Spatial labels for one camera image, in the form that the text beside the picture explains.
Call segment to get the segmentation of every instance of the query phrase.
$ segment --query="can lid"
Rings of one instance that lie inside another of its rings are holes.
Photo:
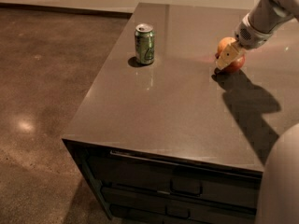
[[[136,30],[140,33],[149,33],[153,30],[152,25],[146,24],[146,23],[141,23],[136,26]]]

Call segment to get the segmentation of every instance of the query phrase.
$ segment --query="baseboard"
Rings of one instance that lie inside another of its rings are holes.
[[[25,4],[10,4],[0,2],[0,7],[11,8],[11,9],[23,9],[23,10],[37,10],[46,12],[61,12],[61,13],[72,13],[80,15],[97,15],[102,17],[114,17],[114,18],[125,18],[130,19],[132,13],[129,12],[117,12],[117,11],[103,11],[103,10],[92,10],[85,8],[70,8],[70,7],[48,7],[39,5],[25,5]]]

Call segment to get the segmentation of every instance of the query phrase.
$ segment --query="drawer handle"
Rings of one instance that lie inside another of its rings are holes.
[[[192,196],[192,197],[200,197],[203,193],[203,187],[201,184],[198,184],[198,190],[196,192],[182,190],[182,189],[176,189],[173,180],[170,180],[170,191],[177,195],[183,195],[183,196]]]
[[[175,217],[180,219],[190,219],[190,210],[182,210],[178,207],[166,207],[165,213],[169,217]]]

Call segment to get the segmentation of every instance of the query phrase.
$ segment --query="can label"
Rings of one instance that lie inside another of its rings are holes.
[[[135,29],[135,54],[136,61],[142,64],[154,62],[155,35],[153,27],[146,23],[141,23]]]

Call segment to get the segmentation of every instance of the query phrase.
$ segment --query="table top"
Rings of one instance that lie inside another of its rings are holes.
[[[63,139],[262,173],[299,121],[299,26],[284,24],[242,70],[213,77],[219,41],[246,10],[139,4]],[[155,62],[135,63],[135,27],[155,29]]]

